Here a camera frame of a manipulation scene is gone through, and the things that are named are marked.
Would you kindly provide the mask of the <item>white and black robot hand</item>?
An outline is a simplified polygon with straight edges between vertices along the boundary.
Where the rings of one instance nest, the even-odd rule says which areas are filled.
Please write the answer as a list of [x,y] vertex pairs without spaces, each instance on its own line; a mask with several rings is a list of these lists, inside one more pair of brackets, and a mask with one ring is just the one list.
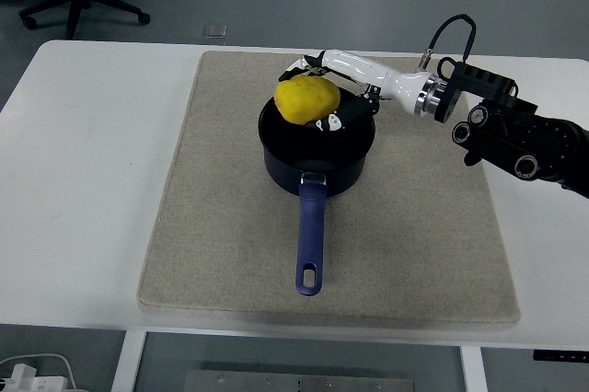
[[[365,91],[348,100],[323,75],[333,73]],[[440,102],[441,80],[426,71],[401,73],[391,67],[339,50],[305,55],[279,78],[274,105],[293,124],[322,132],[343,130],[373,116],[382,100],[396,100],[408,113],[434,114]]]

